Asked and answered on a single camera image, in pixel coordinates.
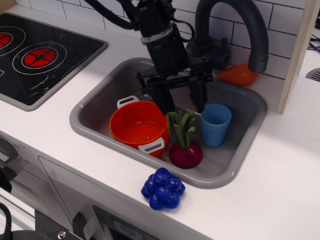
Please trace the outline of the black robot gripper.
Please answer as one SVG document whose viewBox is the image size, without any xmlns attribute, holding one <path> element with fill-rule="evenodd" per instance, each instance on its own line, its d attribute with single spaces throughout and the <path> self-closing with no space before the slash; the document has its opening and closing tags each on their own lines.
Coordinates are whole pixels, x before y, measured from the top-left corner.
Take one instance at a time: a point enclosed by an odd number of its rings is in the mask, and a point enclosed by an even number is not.
<svg viewBox="0 0 320 240">
<path fill-rule="evenodd" d="M 137 74 L 141 91 L 149 94 L 163 115 L 175 111 L 170 89 L 188 86 L 190 97 L 197 111 L 202 113 L 207 103 L 208 82 L 215 80 L 209 61 L 204 58 L 189 58 L 177 25 L 169 24 L 168 29 L 142 37 L 153 67 Z"/>
</svg>

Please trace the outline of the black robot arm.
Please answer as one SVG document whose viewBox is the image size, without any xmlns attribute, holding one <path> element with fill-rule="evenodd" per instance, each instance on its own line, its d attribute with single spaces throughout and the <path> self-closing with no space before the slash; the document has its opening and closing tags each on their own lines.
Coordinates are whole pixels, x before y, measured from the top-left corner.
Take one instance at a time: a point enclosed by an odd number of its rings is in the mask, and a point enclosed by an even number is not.
<svg viewBox="0 0 320 240">
<path fill-rule="evenodd" d="M 171 89 L 187 86 L 197 111 L 205 109 L 207 82 L 214 79 L 205 57 L 193 56 L 184 46 L 175 19 L 175 9 L 170 0 L 141 0 L 133 5 L 130 0 L 119 1 L 128 21 L 123 20 L 97 0 L 87 3 L 113 24 L 141 33 L 141 43 L 146 46 L 153 67 L 136 75 L 143 94 L 151 96 L 166 115 L 175 110 Z"/>
</svg>

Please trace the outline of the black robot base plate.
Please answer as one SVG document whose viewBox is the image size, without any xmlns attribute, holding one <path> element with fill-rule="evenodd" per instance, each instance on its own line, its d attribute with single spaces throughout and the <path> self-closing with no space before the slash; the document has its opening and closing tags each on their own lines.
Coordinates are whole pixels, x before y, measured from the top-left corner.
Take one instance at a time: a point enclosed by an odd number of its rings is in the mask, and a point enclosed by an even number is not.
<svg viewBox="0 0 320 240">
<path fill-rule="evenodd" d="M 35 213 L 35 230 L 12 230 L 12 215 L 6 208 L 4 213 L 5 224 L 1 240 L 81 240 L 66 228 L 47 218 L 40 212 Z"/>
</svg>

